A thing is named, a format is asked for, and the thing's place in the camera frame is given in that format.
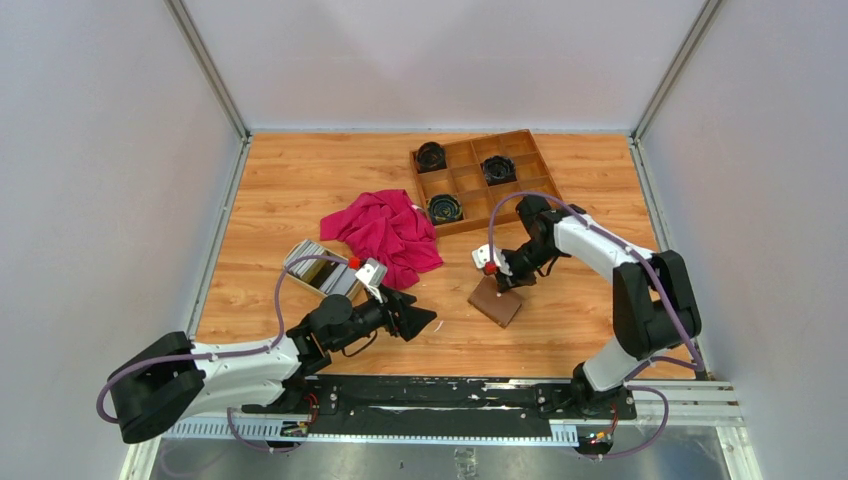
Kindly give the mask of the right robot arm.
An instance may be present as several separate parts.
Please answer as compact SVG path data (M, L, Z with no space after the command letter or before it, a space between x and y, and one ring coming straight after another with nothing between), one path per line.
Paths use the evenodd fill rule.
M478 269L493 277L498 294L532 286L545 265L576 258L612 289L613 336L573 371L568 404L584 417L607 409L625 384L666 352L684 346L686 368L702 371L694 345L702 320L683 257L654 252L612 233L585 210L544 193L512 194L529 239L516 250L493 241L474 252Z

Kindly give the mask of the brown leather card holder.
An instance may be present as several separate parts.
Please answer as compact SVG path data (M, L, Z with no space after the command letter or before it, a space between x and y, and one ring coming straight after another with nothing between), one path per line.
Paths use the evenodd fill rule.
M493 277L483 277L468 297L468 303L505 329L518 314L524 299L512 290L500 293Z

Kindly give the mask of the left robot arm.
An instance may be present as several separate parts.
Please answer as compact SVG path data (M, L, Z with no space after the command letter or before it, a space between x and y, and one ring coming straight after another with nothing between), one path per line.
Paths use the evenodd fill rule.
M333 294L320 301L281 338L237 344L203 344L170 332L114 371L111 397L122 440L142 443L179 421L228 408L277 408L283 413L316 406L307 377L328 367L332 354L379 332L410 341L437 317L413 295L381 286L356 305Z

